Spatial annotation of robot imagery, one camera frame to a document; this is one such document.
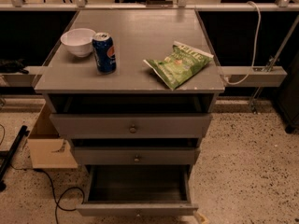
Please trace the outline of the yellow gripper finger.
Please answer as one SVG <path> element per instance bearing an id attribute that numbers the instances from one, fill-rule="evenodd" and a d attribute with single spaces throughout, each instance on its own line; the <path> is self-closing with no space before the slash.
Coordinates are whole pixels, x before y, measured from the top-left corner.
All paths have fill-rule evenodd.
<path id="1" fill-rule="evenodd" d="M 197 211 L 194 211 L 193 215 L 198 224 L 209 224 L 209 220 L 204 215 L 198 213 Z"/>

